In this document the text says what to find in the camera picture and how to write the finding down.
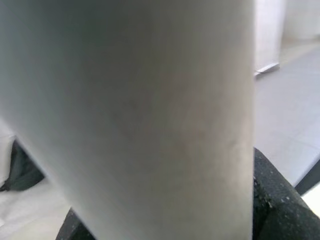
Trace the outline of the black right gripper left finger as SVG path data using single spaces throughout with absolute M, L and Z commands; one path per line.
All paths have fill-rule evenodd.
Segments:
M 95 240 L 72 208 L 68 211 L 56 240 Z

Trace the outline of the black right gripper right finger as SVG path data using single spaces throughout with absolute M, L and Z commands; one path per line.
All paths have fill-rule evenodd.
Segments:
M 254 240 L 318 240 L 320 219 L 268 158 L 254 149 Z

